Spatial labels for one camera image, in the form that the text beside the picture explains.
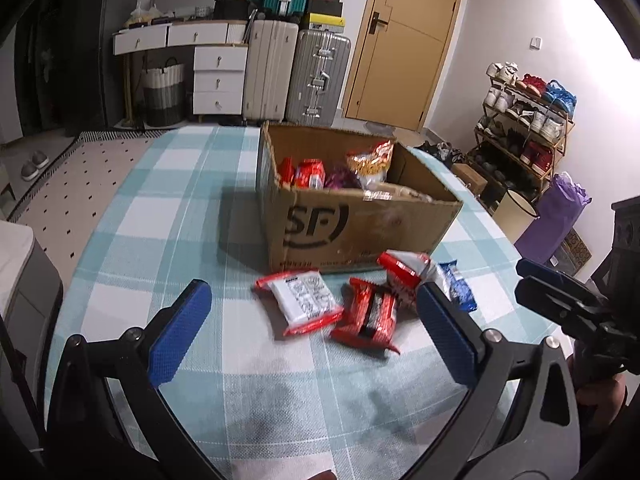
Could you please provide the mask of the blue white snack packet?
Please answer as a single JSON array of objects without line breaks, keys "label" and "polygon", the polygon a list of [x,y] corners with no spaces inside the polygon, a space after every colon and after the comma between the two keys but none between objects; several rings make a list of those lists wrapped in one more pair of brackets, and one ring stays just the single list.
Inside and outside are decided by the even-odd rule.
[{"label": "blue white snack packet", "polygon": [[458,270],[457,260],[436,264],[436,284],[448,300],[460,311],[471,313],[477,303],[468,282]]}]

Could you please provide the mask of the red white snack packet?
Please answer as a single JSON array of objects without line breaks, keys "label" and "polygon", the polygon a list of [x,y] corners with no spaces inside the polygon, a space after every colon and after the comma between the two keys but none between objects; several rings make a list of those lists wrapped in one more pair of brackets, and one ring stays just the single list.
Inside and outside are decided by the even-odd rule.
[{"label": "red white snack packet", "polygon": [[401,307],[414,310],[416,293],[431,267],[430,255],[425,252],[386,250],[378,256],[376,263],[385,270],[387,284]]}]

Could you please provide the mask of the red chocolate snack packet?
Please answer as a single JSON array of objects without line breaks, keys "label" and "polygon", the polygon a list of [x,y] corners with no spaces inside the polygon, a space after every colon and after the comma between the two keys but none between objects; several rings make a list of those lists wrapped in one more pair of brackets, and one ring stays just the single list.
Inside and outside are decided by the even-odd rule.
[{"label": "red chocolate snack packet", "polygon": [[397,301],[392,290],[362,278],[350,278],[352,303],[347,318],[336,326],[330,337],[356,349],[391,351],[400,354],[393,344],[397,324]]}]

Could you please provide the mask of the orange white snack packet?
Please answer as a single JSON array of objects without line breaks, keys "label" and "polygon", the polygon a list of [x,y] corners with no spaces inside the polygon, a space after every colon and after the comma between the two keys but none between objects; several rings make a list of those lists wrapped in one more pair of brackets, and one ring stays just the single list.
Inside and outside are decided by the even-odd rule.
[{"label": "orange white snack packet", "polygon": [[347,168],[357,177],[362,188],[370,188],[372,184],[386,180],[392,163],[395,143],[392,140],[376,144],[365,153],[354,153],[346,156]]}]

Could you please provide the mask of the white red-edged snack packet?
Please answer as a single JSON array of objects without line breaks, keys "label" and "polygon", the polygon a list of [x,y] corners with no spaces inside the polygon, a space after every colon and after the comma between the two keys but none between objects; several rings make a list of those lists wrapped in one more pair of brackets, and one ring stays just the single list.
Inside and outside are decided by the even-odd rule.
[{"label": "white red-edged snack packet", "polygon": [[344,307],[316,269],[264,276],[255,288],[271,292],[286,319],[285,337],[302,336],[340,322]]}]

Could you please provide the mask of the purple white snack packet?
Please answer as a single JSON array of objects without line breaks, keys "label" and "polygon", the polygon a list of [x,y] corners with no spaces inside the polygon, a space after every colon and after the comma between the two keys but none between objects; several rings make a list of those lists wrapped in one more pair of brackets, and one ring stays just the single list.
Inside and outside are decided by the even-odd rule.
[{"label": "purple white snack packet", "polygon": [[326,176],[324,187],[328,190],[361,190],[361,183],[352,170],[337,167]]}]

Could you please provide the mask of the dark sneakers on floor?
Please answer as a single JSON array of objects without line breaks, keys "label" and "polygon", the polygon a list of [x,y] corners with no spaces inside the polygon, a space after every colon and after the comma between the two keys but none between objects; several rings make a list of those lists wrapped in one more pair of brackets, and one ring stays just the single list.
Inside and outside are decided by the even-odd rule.
[{"label": "dark sneakers on floor", "polygon": [[425,141],[418,146],[418,150],[430,154],[446,166],[455,164],[460,158],[460,152],[448,142],[431,144]]}]

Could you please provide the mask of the dotted beige rug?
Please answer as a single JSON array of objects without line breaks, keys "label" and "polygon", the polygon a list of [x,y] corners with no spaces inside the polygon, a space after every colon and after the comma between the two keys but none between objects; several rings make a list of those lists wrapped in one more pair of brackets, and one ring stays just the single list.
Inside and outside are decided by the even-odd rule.
[{"label": "dotted beige rug", "polygon": [[64,284],[70,284],[102,214],[153,141],[92,132],[54,162],[17,207],[13,221],[32,228]]}]

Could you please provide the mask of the teal plaid tablecloth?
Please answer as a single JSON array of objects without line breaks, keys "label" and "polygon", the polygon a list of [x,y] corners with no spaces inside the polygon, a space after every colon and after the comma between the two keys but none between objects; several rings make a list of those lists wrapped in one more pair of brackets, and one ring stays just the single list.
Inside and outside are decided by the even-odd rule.
[{"label": "teal plaid tablecloth", "polygon": [[230,479],[397,479],[464,391],[412,315],[379,358],[327,332],[284,336],[277,304],[254,287],[269,271],[258,145],[257,129],[221,126],[151,144],[77,257],[49,363],[73,334],[145,326],[200,278],[212,308],[162,393],[205,456]]}]

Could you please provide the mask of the grey slippers pair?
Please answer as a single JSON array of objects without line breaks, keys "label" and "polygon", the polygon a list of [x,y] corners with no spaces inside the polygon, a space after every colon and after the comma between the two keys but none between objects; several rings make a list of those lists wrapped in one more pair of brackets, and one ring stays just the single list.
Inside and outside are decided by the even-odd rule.
[{"label": "grey slippers pair", "polygon": [[49,157],[42,151],[34,151],[30,159],[24,162],[21,169],[21,178],[25,182],[32,182],[40,175],[40,172],[49,165]]}]

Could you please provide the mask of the wooden door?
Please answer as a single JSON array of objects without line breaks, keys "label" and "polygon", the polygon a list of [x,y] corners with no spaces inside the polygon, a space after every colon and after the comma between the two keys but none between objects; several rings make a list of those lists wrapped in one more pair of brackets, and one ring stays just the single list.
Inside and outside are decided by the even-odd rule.
[{"label": "wooden door", "polygon": [[367,0],[344,116],[419,131],[450,47],[461,0]]}]

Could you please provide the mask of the silver aluminium suitcase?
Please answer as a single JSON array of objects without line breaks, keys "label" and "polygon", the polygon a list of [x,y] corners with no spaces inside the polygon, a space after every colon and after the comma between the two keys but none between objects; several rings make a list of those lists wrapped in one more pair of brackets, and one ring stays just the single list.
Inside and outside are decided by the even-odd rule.
[{"label": "silver aluminium suitcase", "polygon": [[285,119],[303,126],[331,127],[349,59],[350,40],[334,32],[298,34]]}]

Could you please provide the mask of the stack of shoe boxes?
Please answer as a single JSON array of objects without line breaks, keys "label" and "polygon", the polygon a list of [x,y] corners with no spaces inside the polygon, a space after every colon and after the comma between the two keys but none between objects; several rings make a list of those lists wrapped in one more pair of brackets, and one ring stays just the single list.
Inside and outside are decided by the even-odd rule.
[{"label": "stack of shoe boxes", "polygon": [[302,29],[343,35],[343,0],[307,0]]}]

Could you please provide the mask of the beige hard suitcase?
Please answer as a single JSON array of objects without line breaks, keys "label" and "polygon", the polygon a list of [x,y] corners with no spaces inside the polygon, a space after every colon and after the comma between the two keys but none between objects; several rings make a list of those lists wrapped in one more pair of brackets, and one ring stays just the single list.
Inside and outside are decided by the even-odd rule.
[{"label": "beige hard suitcase", "polygon": [[257,20],[250,29],[242,112],[248,122],[282,122],[298,25]]}]

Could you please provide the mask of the wall light switch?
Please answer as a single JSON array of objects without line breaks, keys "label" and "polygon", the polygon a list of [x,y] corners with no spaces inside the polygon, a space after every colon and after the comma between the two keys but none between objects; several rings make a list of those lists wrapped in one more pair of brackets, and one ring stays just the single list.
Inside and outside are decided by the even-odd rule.
[{"label": "wall light switch", "polygon": [[533,37],[530,40],[529,47],[534,50],[540,50],[542,46],[542,39],[540,37]]}]

